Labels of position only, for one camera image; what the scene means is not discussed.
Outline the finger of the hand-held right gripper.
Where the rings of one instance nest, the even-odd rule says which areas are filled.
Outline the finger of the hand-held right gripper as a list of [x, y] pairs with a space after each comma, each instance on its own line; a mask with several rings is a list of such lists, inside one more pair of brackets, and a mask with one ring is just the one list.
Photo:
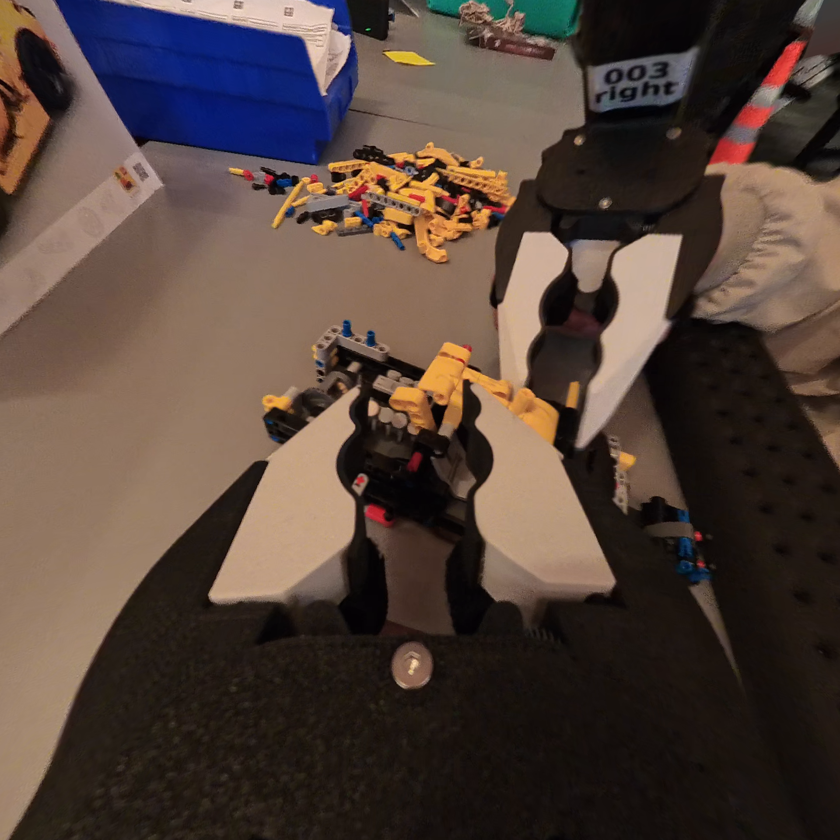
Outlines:
[[682, 234], [646, 234], [619, 248], [609, 280], [616, 309], [600, 338], [601, 360], [585, 390], [575, 446], [587, 447], [613, 417], [665, 336]]
[[564, 273], [568, 258], [568, 249], [551, 232], [521, 238], [497, 308], [500, 374], [517, 389], [529, 378], [529, 352], [543, 327], [543, 297]]

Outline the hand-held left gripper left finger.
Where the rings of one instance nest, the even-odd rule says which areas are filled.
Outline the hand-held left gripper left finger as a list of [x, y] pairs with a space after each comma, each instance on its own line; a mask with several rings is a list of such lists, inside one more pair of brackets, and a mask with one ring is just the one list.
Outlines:
[[267, 460], [208, 593], [217, 606], [328, 602], [354, 634], [387, 615], [385, 561], [353, 488], [365, 471], [369, 387], [353, 387]]

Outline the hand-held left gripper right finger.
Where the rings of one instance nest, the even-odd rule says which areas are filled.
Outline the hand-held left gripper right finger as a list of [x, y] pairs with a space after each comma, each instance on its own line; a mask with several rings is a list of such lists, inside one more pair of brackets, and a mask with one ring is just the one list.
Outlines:
[[446, 563], [455, 632], [477, 633], [500, 603], [534, 627], [551, 604], [612, 594], [615, 575], [561, 452], [480, 384], [464, 386], [461, 426], [475, 483]]

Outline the yellow black brick subassembly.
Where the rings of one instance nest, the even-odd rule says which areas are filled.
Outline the yellow black brick subassembly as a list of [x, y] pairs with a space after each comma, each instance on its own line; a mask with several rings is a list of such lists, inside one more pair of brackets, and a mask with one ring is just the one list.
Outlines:
[[571, 417], [581, 400], [581, 384], [573, 381], [561, 409], [537, 397], [526, 387], [493, 379], [469, 365], [469, 345], [444, 343], [416, 385], [399, 385], [388, 404], [420, 432], [451, 438], [464, 412], [465, 385], [477, 386], [530, 426], [541, 438], [554, 443], [563, 418]]

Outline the black brick car chassis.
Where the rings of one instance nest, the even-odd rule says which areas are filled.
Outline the black brick car chassis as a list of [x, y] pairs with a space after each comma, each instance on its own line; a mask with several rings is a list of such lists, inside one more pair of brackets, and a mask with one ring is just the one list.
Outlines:
[[[283, 395], [265, 395], [262, 421], [278, 445], [303, 430], [351, 388], [372, 387], [364, 433], [364, 474], [355, 484], [374, 522], [391, 527], [408, 518], [452, 538], [462, 535], [467, 494], [475, 479], [466, 465], [466, 431], [451, 438], [420, 432], [407, 417], [389, 407], [399, 385], [416, 385], [425, 369], [391, 355], [373, 330], [356, 332], [345, 319], [325, 329], [311, 347], [316, 382], [291, 387]], [[606, 464], [605, 482], [613, 503], [660, 544], [689, 585], [711, 580], [715, 566], [703, 556], [703, 535], [694, 529], [687, 509], [651, 497], [638, 511], [629, 500], [628, 470], [635, 457], [613, 435], [600, 435], [585, 450], [590, 473]]]

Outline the pile of bricks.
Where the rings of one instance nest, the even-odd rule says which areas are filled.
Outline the pile of bricks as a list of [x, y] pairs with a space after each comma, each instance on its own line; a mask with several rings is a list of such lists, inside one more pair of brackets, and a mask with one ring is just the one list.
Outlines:
[[452, 243], [500, 226], [517, 201], [508, 173], [434, 142], [392, 153], [364, 144], [321, 174], [266, 165], [230, 166], [227, 173], [280, 200], [272, 229], [290, 220], [320, 237], [372, 235], [401, 251], [411, 241], [436, 266], [448, 263]]

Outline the person's right forearm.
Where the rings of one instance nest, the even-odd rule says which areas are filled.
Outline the person's right forearm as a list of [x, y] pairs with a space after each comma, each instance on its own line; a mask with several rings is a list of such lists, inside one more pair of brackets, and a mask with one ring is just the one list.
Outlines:
[[793, 393], [839, 394], [839, 178], [765, 163], [722, 175], [721, 239], [696, 285], [693, 317], [763, 334]]

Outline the grey desk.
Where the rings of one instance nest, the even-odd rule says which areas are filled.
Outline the grey desk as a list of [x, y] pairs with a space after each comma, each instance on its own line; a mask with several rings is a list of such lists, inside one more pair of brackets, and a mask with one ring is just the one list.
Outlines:
[[[464, 43], [412, 2], [384, 43], [358, 36], [359, 84], [318, 165], [148, 142], [163, 188], [2, 337], [2, 838], [49, 765], [92, 657], [138, 583], [273, 445], [261, 399], [313, 379], [326, 327], [372, 329], [426, 364], [468, 343], [497, 375], [495, 229], [436, 266], [379, 237], [270, 224], [280, 200], [230, 166], [324, 173], [374, 144], [432, 141], [508, 173], [583, 121], [568, 46], [553, 62]], [[400, 66], [383, 51], [435, 62]]]

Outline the orange traffic cone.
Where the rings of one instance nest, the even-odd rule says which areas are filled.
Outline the orange traffic cone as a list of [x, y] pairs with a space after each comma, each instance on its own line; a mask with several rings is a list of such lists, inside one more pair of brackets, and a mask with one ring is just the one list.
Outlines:
[[784, 86], [789, 82], [795, 65], [802, 57], [806, 43], [806, 36], [801, 35], [784, 47], [768, 75], [720, 138], [708, 167], [741, 165], [749, 161], [759, 136], [782, 95]]

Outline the wooden puzzle model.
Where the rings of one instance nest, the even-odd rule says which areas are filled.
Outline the wooden puzzle model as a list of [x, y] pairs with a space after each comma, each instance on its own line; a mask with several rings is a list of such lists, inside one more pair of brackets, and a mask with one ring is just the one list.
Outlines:
[[552, 61], [558, 43], [523, 29], [524, 14], [512, 13], [494, 19], [488, 7], [475, 1], [462, 3], [458, 9], [458, 28], [465, 43], [494, 53]]

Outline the teal fabric bin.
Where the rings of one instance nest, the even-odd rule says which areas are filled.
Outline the teal fabric bin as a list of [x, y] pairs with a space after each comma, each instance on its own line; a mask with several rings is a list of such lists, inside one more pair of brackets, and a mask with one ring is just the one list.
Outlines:
[[490, 10], [494, 19], [502, 18], [510, 9], [524, 14], [523, 29], [530, 35], [566, 39], [576, 30], [578, 1], [478, 1]]

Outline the black box with green light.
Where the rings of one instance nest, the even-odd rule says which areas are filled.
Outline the black box with green light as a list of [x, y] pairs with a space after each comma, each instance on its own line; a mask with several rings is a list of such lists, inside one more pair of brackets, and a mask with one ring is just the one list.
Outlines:
[[380, 41], [387, 40], [392, 21], [390, 1], [346, 1], [352, 30]]

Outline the white printed paper sheets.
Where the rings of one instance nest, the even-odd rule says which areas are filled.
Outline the white printed paper sheets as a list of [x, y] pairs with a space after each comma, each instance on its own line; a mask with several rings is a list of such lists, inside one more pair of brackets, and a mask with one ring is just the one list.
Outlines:
[[299, 37], [306, 46], [313, 76], [323, 96], [350, 55], [351, 37], [340, 31], [335, 10], [313, 2], [127, 1], [126, 4]]

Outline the blue plastic bin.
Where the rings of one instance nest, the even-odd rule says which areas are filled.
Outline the blue plastic bin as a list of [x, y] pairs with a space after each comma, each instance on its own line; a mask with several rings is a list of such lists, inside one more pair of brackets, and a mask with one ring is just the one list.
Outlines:
[[57, 5], [135, 138], [315, 165], [358, 85], [346, 2], [313, 4], [347, 54], [324, 91], [296, 33], [199, 14], [198, 2]]

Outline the instruction booklet with car picture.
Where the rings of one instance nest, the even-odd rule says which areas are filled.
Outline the instruction booklet with car picture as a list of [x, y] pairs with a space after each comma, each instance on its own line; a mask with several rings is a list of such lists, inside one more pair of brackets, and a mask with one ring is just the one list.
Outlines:
[[162, 189], [56, 2], [2, 2], [1, 332]]

